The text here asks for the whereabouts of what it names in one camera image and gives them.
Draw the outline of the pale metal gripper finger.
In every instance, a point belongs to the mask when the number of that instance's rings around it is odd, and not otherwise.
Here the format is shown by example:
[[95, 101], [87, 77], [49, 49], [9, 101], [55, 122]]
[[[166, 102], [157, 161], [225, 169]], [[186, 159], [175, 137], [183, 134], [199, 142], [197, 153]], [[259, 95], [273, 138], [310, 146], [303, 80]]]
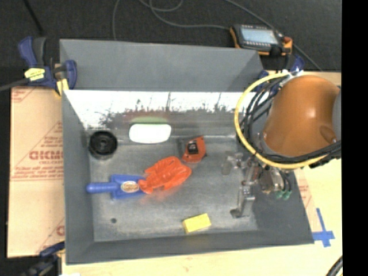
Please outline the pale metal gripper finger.
[[231, 216], [234, 219], [250, 217], [254, 201], [255, 195], [253, 194], [252, 188], [250, 186], [241, 187], [237, 195], [237, 207], [230, 210]]
[[241, 168], [243, 163], [242, 153], [228, 154], [221, 166], [222, 175], [229, 175], [232, 169]]

